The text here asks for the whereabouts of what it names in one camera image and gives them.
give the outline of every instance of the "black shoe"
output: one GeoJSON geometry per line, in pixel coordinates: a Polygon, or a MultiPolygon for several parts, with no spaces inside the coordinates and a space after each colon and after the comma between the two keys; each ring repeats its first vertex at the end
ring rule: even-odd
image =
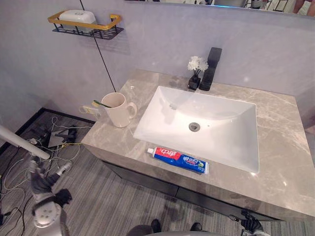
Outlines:
{"type": "Polygon", "coordinates": [[[197,223],[197,222],[195,222],[195,223],[192,225],[190,231],[202,231],[202,225],[199,224],[199,223],[197,223]]]}
{"type": "Polygon", "coordinates": [[[151,227],[153,229],[153,233],[160,233],[160,232],[162,232],[161,224],[159,223],[158,219],[154,219],[151,222],[151,227]]]}

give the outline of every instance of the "gray wall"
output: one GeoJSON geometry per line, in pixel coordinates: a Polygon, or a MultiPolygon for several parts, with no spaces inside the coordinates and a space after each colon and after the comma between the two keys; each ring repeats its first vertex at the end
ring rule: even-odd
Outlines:
{"type": "Polygon", "coordinates": [[[121,87],[134,67],[190,77],[190,56],[223,49],[215,81],[294,95],[305,126],[315,116],[315,18],[189,4],[85,0],[101,23],[121,14],[126,29],[98,40],[121,87]]]}
{"type": "MultiPolygon", "coordinates": [[[[243,9],[83,0],[101,24],[121,14],[125,30],[97,40],[119,89],[134,68],[190,76],[190,56],[223,48],[215,81],[294,95],[307,126],[315,113],[315,20],[243,9]]],[[[91,38],[51,32],[47,17],[79,0],[0,2],[0,116],[16,131],[44,106],[78,112],[113,91],[91,38]]]]}

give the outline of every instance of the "striped carpet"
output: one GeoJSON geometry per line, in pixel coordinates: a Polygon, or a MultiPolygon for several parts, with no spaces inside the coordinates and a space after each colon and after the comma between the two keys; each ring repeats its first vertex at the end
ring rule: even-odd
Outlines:
{"type": "MultiPolygon", "coordinates": [[[[30,128],[35,128],[39,124],[45,124],[50,128],[53,116],[59,119],[57,125],[91,126],[82,121],[45,112],[30,128]]],[[[24,139],[33,137],[29,131],[30,128],[21,135],[24,139]]],[[[87,131],[86,128],[78,130],[78,142],[87,131]]],[[[16,147],[10,146],[0,156],[0,173],[4,171],[16,149],[16,147]]],[[[69,159],[77,151],[78,146],[66,147],[60,150],[58,157],[69,159]]],[[[7,187],[8,184],[9,187],[12,187],[24,179],[24,172],[17,178],[15,176],[28,167],[27,152],[20,149],[12,164],[21,158],[24,160],[19,162],[7,177],[7,187]]],[[[57,168],[56,161],[54,161],[51,172],[57,168]]],[[[24,182],[21,187],[26,193],[22,210],[26,200],[31,196],[31,192],[29,182],[24,182]]],[[[83,146],[81,146],[79,155],[73,160],[70,172],[61,177],[53,190],[57,192],[62,188],[68,188],[73,197],[70,205],[66,205],[64,208],[67,213],[67,225],[72,236],[125,236],[128,230],[135,225],[150,224],[155,218],[161,221],[163,231],[187,231],[194,222],[200,222],[203,229],[210,232],[227,236],[240,236],[241,234],[240,224],[231,221],[228,217],[120,179],[83,146]]],[[[12,191],[2,199],[2,211],[8,212],[17,207],[21,197],[20,191],[12,191]]],[[[25,236],[37,235],[31,215],[33,204],[34,201],[31,199],[26,207],[25,236]]],[[[0,236],[4,236],[14,227],[18,216],[19,213],[5,227],[0,226],[0,236]]],[[[263,222],[262,224],[265,231],[272,236],[315,236],[314,222],[263,222]]],[[[20,219],[16,228],[8,235],[20,236],[22,228],[23,224],[20,219]]]]}

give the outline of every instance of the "rectangular sink basin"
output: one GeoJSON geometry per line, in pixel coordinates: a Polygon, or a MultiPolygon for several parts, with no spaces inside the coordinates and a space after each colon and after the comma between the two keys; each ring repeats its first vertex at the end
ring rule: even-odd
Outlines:
{"type": "Polygon", "coordinates": [[[202,160],[259,172],[253,103],[159,86],[133,136],[202,160]]]}

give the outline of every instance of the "white soap box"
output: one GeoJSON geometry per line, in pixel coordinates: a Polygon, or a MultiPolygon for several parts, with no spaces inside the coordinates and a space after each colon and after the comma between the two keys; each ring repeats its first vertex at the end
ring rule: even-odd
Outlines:
{"type": "MultiPolygon", "coordinates": [[[[87,23],[87,24],[97,24],[94,14],[90,11],[84,11],[84,10],[65,11],[59,16],[59,20],[74,21],[74,22],[87,23]]],[[[75,26],[63,25],[63,27],[65,29],[75,30],[75,26]]],[[[83,32],[90,32],[92,30],[92,28],[86,28],[86,27],[78,27],[78,29],[82,30],[83,32]]]]}

